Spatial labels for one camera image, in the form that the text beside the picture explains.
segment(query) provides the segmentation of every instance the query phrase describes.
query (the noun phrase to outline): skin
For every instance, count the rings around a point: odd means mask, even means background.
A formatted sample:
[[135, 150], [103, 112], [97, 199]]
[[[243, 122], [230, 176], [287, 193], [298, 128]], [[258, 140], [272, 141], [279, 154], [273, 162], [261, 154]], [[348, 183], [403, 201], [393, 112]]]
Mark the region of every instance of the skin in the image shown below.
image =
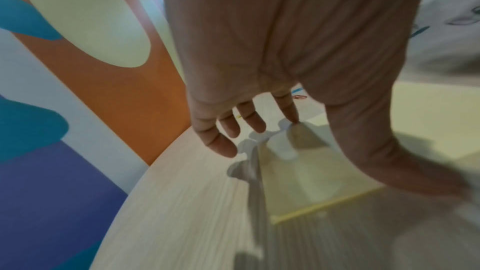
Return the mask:
[[420, 0], [164, 0], [183, 64], [192, 127], [218, 154], [234, 157], [236, 107], [257, 132], [252, 98], [270, 92], [292, 123], [290, 89], [301, 83], [325, 104], [348, 159], [395, 188], [458, 194], [462, 178], [410, 154], [390, 123], [392, 86], [405, 62]]

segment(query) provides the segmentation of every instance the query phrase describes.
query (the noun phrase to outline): orange wall section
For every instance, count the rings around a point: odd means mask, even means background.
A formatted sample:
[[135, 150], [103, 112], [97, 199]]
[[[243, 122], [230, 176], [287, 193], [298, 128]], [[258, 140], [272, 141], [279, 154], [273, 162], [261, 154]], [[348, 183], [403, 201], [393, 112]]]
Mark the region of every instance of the orange wall section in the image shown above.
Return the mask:
[[149, 58], [139, 67], [102, 62], [66, 39], [15, 36], [150, 165], [190, 126], [186, 89], [140, 2], [125, 1], [151, 43]]

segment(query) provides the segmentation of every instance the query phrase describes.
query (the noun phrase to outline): light wood tabletop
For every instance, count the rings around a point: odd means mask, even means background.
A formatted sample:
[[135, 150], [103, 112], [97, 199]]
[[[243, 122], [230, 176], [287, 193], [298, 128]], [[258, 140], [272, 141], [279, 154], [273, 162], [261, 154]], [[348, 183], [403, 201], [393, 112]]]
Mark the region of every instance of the light wood tabletop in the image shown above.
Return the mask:
[[[480, 87], [480, 22], [456, 27], [462, 40], [444, 23], [475, 1], [423, 2], [417, 23], [429, 28], [411, 39], [403, 79]], [[120, 209], [92, 270], [479, 269], [480, 204], [459, 198], [384, 188], [271, 225], [256, 146], [289, 123], [270, 95], [254, 102], [267, 132], [239, 118], [236, 158], [212, 153], [191, 128], [160, 155]], [[324, 111], [310, 97], [295, 103], [303, 121]], [[462, 161], [479, 164], [480, 154]]]

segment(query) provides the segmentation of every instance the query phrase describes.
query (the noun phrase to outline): round table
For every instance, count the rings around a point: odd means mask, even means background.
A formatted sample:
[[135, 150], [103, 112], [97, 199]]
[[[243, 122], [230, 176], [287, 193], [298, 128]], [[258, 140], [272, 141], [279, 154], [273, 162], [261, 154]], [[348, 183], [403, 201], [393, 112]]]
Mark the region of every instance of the round table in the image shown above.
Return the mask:
[[[478, 269], [480, 209], [453, 198], [385, 188], [272, 226], [255, 147], [289, 124], [270, 95], [254, 101], [268, 131], [240, 118], [228, 159], [186, 130], [128, 196], [92, 270]], [[303, 120], [323, 111], [295, 103]]]

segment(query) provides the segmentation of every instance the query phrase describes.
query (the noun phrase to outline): large yellow paper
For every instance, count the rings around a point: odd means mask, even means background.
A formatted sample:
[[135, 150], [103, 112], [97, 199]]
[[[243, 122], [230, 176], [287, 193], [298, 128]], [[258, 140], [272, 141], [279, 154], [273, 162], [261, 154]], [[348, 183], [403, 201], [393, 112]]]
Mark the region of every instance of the large yellow paper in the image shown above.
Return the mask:
[[[410, 151], [453, 163], [480, 151], [480, 89], [398, 82], [392, 126]], [[342, 155], [325, 114], [279, 133], [259, 148], [266, 209], [273, 224], [384, 187]], [[479, 167], [459, 169], [471, 174]]]

